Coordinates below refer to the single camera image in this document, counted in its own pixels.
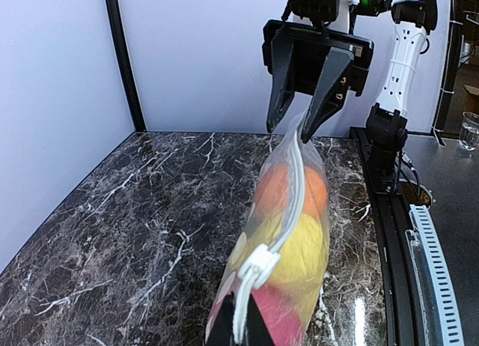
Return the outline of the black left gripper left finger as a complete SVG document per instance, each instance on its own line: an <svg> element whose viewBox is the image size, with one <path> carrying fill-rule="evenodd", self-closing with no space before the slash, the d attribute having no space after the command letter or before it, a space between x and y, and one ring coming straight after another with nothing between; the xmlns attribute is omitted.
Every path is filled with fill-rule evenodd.
<svg viewBox="0 0 479 346"><path fill-rule="evenodd" d="M239 316L237 296L232 291L213 308L205 334L206 346L234 346L237 341L237 318Z"/></svg>

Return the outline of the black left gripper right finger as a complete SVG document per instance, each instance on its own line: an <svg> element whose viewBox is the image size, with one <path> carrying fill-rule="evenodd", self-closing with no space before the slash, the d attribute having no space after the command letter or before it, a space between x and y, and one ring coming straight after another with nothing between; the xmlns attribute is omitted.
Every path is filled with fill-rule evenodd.
<svg viewBox="0 0 479 346"><path fill-rule="evenodd" d="M242 344L245 346L274 346L271 335L253 297L249 297Z"/></svg>

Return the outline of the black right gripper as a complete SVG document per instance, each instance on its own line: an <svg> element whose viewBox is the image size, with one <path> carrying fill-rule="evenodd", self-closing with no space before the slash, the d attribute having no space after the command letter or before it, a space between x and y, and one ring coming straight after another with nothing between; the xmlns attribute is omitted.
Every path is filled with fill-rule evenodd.
<svg viewBox="0 0 479 346"><path fill-rule="evenodd" d="M268 133L273 133L285 116L294 98L294 86L299 93L311 95L314 91L302 125L303 143L335 113L326 110L326 102L351 65L347 87L357 97L362 95L373 57L371 39L273 19L263 27L263 38L263 63L272 74Z"/></svg>

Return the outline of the clear polka dot zip bag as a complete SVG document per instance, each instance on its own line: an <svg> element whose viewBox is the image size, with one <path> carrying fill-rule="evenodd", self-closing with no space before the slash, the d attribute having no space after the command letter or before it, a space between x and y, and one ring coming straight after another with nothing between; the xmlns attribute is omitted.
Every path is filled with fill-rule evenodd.
<svg viewBox="0 0 479 346"><path fill-rule="evenodd" d="M297 300L301 297L301 295L311 293L315 290L318 290L320 295L320 289L323 285L322 283L321 286L316 289L307 289L304 286L295 289L283 289L268 283L269 277L274 269L278 266L278 263L281 259L280 250L282 246L295 230L299 218L303 214L302 208L305 202L306 185L305 167L315 170L315 172L317 172L324 179L326 184L326 172L321 156L312 142L303 143L301 140L303 121L303 115L297 115L290 122L283 139L266 158L266 161L263 163L260 170L261 177L268 171L270 167L275 164L288 164L290 191L286 208L284 210L280 210L268 216L262 217L255 210L255 204L253 200L247 222L244 225L238 239L241 236L249 236L252 234L269 216L272 216L276 213L281 213L281 230L278 236L268 244L261 243L257 245L246 258L246 260L241 264L238 270L233 270L229 265L230 255L219 286L219 289L224 286L228 288L232 287L237 296L237 307L239 308L239 316L237 318L237 335L239 339L237 341L238 345L241 345L240 343L243 340L248 300L253 290L258 290L263 286L272 286L280 290L281 293L286 294L288 297ZM329 243L328 203L329 197L325 210L320 215L319 219L315 220L321 223L323 227L323 233L325 235L325 241Z"/></svg>

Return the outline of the yellow fake lemon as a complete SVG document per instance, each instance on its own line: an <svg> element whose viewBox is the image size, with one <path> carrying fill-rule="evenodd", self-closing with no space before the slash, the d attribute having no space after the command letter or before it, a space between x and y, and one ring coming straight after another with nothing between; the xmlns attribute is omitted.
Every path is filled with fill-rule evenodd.
<svg viewBox="0 0 479 346"><path fill-rule="evenodd" d="M266 218L252 234L241 236L231 253L229 265L238 270L255 247L268 244L281 230L281 213ZM280 250L281 259L268 283L283 289L316 289L323 283L328 262L329 243L320 222L304 213L295 230Z"/></svg>

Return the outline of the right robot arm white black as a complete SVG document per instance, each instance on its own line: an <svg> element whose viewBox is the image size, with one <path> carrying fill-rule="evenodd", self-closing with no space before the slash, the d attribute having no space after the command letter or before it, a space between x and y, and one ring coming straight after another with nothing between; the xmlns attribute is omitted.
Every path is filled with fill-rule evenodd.
<svg viewBox="0 0 479 346"><path fill-rule="evenodd" d="M267 130L275 130L296 94L305 94L311 101L299 136L309 141L348 92L363 93L370 67L383 67L365 123L367 171L376 194L395 193L408 94L437 16L436 0L287 0L281 18L263 27L263 62L272 77Z"/></svg>

